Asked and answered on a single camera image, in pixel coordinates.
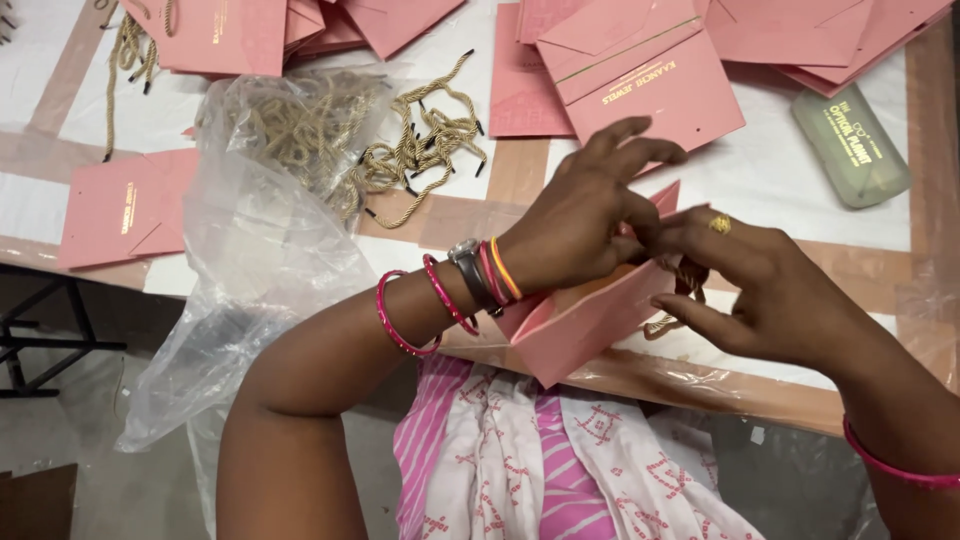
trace table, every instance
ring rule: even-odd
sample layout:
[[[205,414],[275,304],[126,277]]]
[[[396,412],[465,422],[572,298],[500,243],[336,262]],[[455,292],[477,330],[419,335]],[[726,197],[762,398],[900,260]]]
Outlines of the table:
[[[70,171],[102,156],[106,59],[113,41],[111,31],[98,29],[105,14],[92,3],[70,0],[54,6],[53,0],[23,6],[18,16],[25,24],[0,55],[0,72],[15,75],[10,78],[14,107],[0,110],[0,262],[42,270],[56,269]],[[460,53],[475,48],[453,85],[468,89],[478,115],[488,117],[494,10],[493,0],[467,2],[397,60],[414,63],[412,78],[429,79],[445,73]],[[118,20],[119,13],[113,21]],[[355,51],[316,65],[369,61],[373,57],[368,52]],[[696,152],[688,166],[656,171],[633,188],[650,194],[680,176],[682,205],[710,200],[745,221],[785,229],[955,389],[957,284],[950,276],[960,276],[960,254],[951,252],[949,239],[960,231],[960,211],[948,20],[863,79],[868,99],[915,175],[909,194],[875,209],[850,212],[835,200],[799,130],[783,113],[797,92],[795,85],[766,68],[728,68],[747,128]],[[190,146],[192,141],[180,132],[192,124],[205,86],[197,77],[160,73],[145,98],[139,86],[121,80],[116,95],[120,150],[114,158]],[[356,242],[375,271],[412,269],[424,250],[439,255],[463,237],[502,232],[536,198],[562,156],[576,147],[566,139],[535,138],[483,139],[480,145],[492,157],[483,174],[473,179],[467,173],[436,190],[403,227],[386,231],[365,216]],[[372,196],[369,205],[377,213],[391,214],[406,208],[407,197],[391,191]],[[175,296],[188,294],[196,280],[184,256],[73,275]],[[735,297],[735,289],[723,280],[712,278],[707,287],[712,302],[730,303]],[[481,324],[484,341],[469,340],[454,330],[446,349],[522,371],[490,321]],[[842,406],[822,376],[714,357],[703,344],[687,341],[691,336],[677,334],[680,341],[646,354],[643,343],[620,344],[568,382],[839,431]],[[694,353],[681,350],[688,345]]]

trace red bangle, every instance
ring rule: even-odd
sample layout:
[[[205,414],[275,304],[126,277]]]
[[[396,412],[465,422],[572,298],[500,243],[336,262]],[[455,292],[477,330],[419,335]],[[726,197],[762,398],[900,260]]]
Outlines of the red bangle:
[[[444,286],[440,283],[440,279],[437,278],[437,272],[433,269],[434,264],[437,264],[437,260],[433,258],[432,255],[428,253],[423,254],[423,270],[426,271],[430,282],[433,283],[433,290],[437,291],[437,296],[440,297],[440,301],[444,303],[446,310],[453,315],[453,318],[456,319],[460,326],[464,327],[464,330],[466,330],[468,334],[480,335],[480,326],[477,325],[477,318],[470,315],[470,324],[467,324],[467,319],[465,319],[463,313],[453,305],[453,301],[450,300],[450,295],[446,294],[446,289],[444,289]]]
[[[406,272],[403,270],[392,270],[380,278],[380,283],[376,285],[376,314],[380,316],[380,322],[383,323],[383,330],[387,331],[387,335],[389,335],[405,353],[418,356],[429,355],[440,347],[440,340],[444,337],[443,334],[433,338],[433,346],[429,349],[418,349],[400,337],[400,334],[394,330],[394,325],[390,324],[390,319],[387,318],[387,309],[383,305],[383,289],[387,286],[387,280],[393,276],[403,276],[404,274],[406,274]]]
[[[490,256],[487,255],[487,245],[487,240],[484,240],[480,242],[480,247],[477,249],[477,254],[480,256],[480,267],[483,268],[483,273],[490,283],[490,289],[496,302],[500,304],[501,307],[506,307],[511,303],[510,298],[504,294],[503,289],[500,288],[500,279],[497,277],[496,272],[493,271],[493,264],[490,262]]]
[[[847,420],[846,414],[843,417],[843,434],[847,437],[847,442],[850,443],[850,446],[863,458],[864,463],[876,467],[890,476],[897,477],[907,483],[912,483],[926,489],[960,488],[960,475],[917,475],[907,473],[873,457],[864,450],[864,448],[860,446],[860,442],[856,440],[856,435],[853,434],[853,429],[850,427],[850,421]]]

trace orange bangle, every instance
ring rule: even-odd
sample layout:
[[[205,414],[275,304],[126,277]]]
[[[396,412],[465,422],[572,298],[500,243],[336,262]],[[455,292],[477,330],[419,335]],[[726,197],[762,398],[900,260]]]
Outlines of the orange bangle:
[[[500,250],[496,247],[496,236],[490,239],[490,251],[493,253],[493,263],[496,264],[496,269],[500,271],[500,277],[503,278],[503,282],[507,284],[510,293],[519,301],[523,298],[523,293],[520,292],[520,288],[516,286],[514,278],[510,275],[510,272],[507,272],[507,267],[503,265],[503,260],[500,259]]]

